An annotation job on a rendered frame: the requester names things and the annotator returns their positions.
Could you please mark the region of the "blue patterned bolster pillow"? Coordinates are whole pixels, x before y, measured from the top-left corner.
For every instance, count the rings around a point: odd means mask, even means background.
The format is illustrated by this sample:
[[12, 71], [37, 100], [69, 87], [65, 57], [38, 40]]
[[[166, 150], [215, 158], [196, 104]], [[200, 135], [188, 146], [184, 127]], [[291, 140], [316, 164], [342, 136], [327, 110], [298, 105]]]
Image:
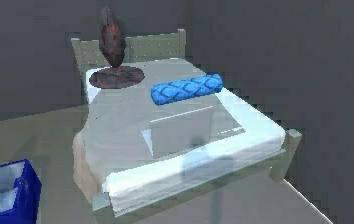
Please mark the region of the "blue patterned bolster pillow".
[[223, 80], [220, 75], [209, 74], [153, 85], [150, 96], [154, 104], [161, 106], [219, 93], [222, 89]]

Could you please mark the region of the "grey bed with white sheets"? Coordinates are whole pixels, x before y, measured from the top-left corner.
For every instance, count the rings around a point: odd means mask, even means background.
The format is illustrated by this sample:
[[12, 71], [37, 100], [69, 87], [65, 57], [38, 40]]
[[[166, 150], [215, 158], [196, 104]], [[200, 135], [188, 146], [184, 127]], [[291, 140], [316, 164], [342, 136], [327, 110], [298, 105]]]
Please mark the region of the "grey bed with white sheets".
[[[88, 117], [73, 143], [74, 180], [92, 205], [97, 224], [135, 224], [170, 207], [269, 169], [284, 179], [301, 133], [284, 130], [228, 89], [158, 106], [153, 85], [204, 76], [186, 61], [186, 32], [130, 37], [125, 65], [145, 78], [123, 89], [85, 86]], [[154, 159], [142, 131], [152, 120], [224, 107], [245, 132]]]

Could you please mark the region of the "blue open box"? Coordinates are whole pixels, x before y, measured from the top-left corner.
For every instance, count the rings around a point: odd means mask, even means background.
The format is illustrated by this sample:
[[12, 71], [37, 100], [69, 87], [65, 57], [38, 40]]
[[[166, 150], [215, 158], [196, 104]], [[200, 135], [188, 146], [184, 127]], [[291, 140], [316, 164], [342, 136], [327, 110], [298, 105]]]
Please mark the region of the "blue open box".
[[27, 159], [0, 165], [0, 224], [36, 224], [41, 187]]

